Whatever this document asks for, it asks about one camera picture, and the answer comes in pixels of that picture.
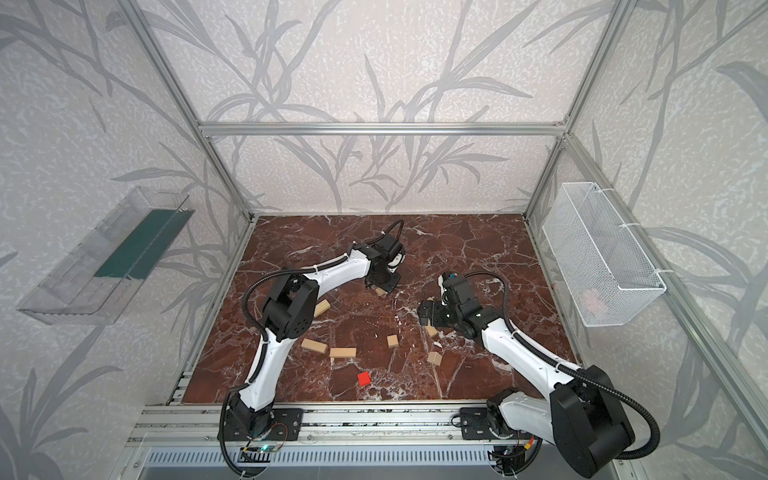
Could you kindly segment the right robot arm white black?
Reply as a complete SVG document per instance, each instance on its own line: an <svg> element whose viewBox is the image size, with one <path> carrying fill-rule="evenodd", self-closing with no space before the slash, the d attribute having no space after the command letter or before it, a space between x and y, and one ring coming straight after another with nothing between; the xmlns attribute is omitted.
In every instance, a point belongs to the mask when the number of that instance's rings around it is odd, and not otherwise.
<svg viewBox="0 0 768 480"><path fill-rule="evenodd" d="M602 369L582 368L534 341L512 322L506 307L482 305L469 279L443 273L439 299L422 301L417 314L421 324L451 328L501 358L539 392L532 398L508 391L488 400L496 436L524 431L546 441L584 478L613 460L655 452L661 431L644 406L615 389Z"/></svg>

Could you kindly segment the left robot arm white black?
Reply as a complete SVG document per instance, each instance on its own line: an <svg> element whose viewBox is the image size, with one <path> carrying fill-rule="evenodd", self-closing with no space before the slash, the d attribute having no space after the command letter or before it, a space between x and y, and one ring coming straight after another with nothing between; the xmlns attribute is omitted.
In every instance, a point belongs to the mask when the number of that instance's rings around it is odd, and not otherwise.
<svg viewBox="0 0 768 480"><path fill-rule="evenodd" d="M279 377L292 346L311 326L321 296L357 279L390 292L401 278L397 269L404 257L399 236L383 232L334 259L304 268L285 267L251 285L241 308L259 332L260 343L246 380L225 396L217 439L251 440L271 428Z"/></svg>

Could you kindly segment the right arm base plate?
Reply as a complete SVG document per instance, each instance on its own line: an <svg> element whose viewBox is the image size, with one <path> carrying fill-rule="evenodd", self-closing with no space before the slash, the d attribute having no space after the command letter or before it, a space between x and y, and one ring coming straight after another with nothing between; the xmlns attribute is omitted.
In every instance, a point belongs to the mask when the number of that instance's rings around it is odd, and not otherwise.
<svg viewBox="0 0 768 480"><path fill-rule="evenodd" d="M486 407L464 407L458 412L458 428L463 440L511 440L527 442L532 435L504 426Z"/></svg>

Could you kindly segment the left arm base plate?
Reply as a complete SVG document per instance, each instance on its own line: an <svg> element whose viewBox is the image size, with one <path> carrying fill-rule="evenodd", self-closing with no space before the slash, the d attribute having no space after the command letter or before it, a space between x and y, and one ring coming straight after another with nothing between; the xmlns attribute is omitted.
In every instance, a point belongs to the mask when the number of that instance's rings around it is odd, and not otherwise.
<svg viewBox="0 0 768 480"><path fill-rule="evenodd" d="M277 408L260 412L229 408L219 428L218 440L224 442L254 440L296 441L304 410Z"/></svg>

